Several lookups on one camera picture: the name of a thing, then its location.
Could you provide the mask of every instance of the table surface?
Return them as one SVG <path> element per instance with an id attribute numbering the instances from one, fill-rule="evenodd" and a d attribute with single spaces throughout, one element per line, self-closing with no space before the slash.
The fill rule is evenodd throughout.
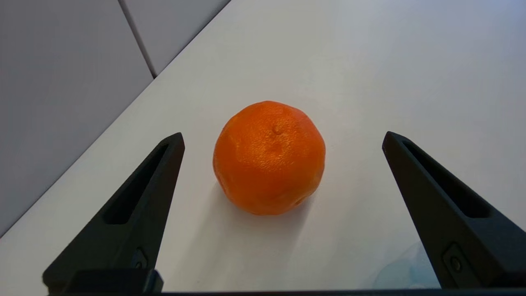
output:
<path id="1" fill-rule="evenodd" d="M 419 238 L 381 150 L 389 130 L 526 229 L 525 12 L 232 1 L 1 238 L 0 294 L 45 294 L 44 269 L 175 132 L 186 152 L 157 261 L 165 291 L 367 289 L 386 267 L 404 273 L 391 263 Z M 227 120 L 263 100 L 303 110 L 327 147 L 318 191 L 274 217 L 231 205 L 211 164 Z"/>

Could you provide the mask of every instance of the screw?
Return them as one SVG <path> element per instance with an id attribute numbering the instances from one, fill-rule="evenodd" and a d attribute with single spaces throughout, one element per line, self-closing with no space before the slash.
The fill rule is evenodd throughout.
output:
<path id="1" fill-rule="evenodd" d="M 462 271 L 462 264 L 460 263 L 460 260 L 457 257 L 451 257 L 450 260 L 451 267 L 453 267 L 453 270 L 456 272 Z"/>

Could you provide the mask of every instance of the mandarin orange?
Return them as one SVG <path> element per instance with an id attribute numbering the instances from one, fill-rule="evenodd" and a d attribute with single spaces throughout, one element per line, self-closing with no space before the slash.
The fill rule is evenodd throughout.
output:
<path id="1" fill-rule="evenodd" d="M 252 214 L 278 215 L 318 188 L 325 143 L 301 110 L 264 101 L 227 122 L 216 142 L 213 166 L 232 203 Z"/>

